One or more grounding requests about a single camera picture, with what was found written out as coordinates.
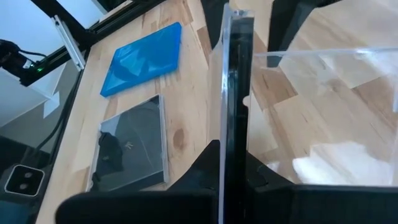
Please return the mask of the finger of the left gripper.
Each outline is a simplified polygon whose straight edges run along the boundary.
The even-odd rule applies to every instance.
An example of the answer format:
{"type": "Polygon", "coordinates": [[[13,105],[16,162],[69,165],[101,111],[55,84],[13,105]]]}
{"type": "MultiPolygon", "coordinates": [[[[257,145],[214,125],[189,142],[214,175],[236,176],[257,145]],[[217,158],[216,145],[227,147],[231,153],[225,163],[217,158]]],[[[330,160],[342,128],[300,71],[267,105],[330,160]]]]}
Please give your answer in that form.
{"type": "Polygon", "coordinates": [[[274,0],[267,51],[286,51],[314,8],[315,4],[310,0],[274,0]]]}
{"type": "Polygon", "coordinates": [[[229,0],[201,0],[212,49],[214,49],[220,37],[224,5],[226,3],[229,3],[229,0]]]}

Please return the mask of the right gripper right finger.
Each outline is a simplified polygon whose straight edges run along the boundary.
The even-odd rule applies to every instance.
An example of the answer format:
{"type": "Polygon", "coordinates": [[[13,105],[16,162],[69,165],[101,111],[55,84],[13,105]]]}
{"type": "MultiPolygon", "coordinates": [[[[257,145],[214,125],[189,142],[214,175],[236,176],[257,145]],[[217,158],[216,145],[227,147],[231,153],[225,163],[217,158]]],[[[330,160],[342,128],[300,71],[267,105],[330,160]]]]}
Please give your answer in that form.
{"type": "Polygon", "coordinates": [[[398,224],[398,187],[294,184],[246,154],[246,224],[398,224]]]}

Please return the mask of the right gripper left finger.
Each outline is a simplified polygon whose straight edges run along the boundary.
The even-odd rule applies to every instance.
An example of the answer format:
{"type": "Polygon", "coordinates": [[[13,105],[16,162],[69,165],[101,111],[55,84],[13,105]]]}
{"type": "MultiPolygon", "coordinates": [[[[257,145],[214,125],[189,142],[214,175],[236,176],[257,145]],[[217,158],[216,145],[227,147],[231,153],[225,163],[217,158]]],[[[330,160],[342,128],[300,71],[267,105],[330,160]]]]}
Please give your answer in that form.
{"type": "Polygon", "coordinates": [[[212,140],[167,190],[82,193],[60,204],[56,224],[217,224],[220,142],[212,140]]]}

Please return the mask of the clear jewel case black tray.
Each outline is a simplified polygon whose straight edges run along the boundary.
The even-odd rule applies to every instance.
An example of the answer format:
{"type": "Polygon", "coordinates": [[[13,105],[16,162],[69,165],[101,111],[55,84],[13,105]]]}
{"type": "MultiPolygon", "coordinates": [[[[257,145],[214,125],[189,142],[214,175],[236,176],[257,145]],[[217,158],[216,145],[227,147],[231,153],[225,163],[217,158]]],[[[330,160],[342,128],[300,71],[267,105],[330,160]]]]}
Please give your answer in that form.
{"type": "Polygon", "coordinates": [[[310,0],[268,52],[273,1],[224,13],[221,223],[246,223],[247,153],[294,184],[398,187],[398,0],[310,0]]]}

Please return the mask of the blue plastic disc case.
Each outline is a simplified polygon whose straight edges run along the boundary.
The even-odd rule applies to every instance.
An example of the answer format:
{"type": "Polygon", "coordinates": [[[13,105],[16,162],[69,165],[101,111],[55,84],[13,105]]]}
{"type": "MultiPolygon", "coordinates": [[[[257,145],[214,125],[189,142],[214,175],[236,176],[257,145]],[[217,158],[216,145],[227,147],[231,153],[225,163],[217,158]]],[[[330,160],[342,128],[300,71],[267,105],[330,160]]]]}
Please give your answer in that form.
{"type": "Polygon", "coordinates": [[[100,95],[109,97],[174,72],[178,68],[182,26],[175,22],[116,49],[100,95]]]}

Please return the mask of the clear jewel case grey insert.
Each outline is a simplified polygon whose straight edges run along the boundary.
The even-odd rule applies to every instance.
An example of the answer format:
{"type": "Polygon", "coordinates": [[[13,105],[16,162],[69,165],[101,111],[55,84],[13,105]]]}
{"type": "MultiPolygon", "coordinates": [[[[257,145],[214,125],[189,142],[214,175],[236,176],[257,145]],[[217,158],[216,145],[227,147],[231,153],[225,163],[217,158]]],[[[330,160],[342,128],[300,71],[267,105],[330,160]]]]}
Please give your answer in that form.
{"type": "Polygon", "coordinates": [[[103,121],[86,190],[135,192],[167,183],[166,140],[162,95],[103,121]]]}

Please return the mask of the black device with green light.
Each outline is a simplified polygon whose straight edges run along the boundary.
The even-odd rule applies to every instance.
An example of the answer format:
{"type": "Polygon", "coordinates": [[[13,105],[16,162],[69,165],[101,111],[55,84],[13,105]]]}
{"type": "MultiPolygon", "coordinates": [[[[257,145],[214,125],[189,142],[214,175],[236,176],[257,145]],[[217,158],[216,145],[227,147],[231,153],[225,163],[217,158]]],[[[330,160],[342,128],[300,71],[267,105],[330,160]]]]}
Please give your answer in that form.
{"type": "Polygon", "coordinates": [[[47,61],[47,56],[37,52],[22,50],[17,44],[0,39],[0,68],[5,69],[19,79],[21,85],[29,86],[43,77],[43,67],[39,61],[33,61],[23,54],[36,55],[47,61]]]}

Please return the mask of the aluminium frame bracket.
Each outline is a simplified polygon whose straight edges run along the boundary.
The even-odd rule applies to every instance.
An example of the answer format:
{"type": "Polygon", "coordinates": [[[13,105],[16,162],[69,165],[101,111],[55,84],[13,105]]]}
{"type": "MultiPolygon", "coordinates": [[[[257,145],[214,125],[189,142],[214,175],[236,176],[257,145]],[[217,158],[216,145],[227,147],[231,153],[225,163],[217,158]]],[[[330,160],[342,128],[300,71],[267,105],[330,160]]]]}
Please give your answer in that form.
{"type": "Polygon", "coordinates": [[[78,45],[76,44],[76,41],[73,38],[68,26],[57,15],[54,15],[51,20],[53,21],[54,26],[56,27],[69,56],[71,56],[76,69],[78,71],[84,70],[86,64],[85,59],[81,53],[81,50],[78,48],[78,45]]]}

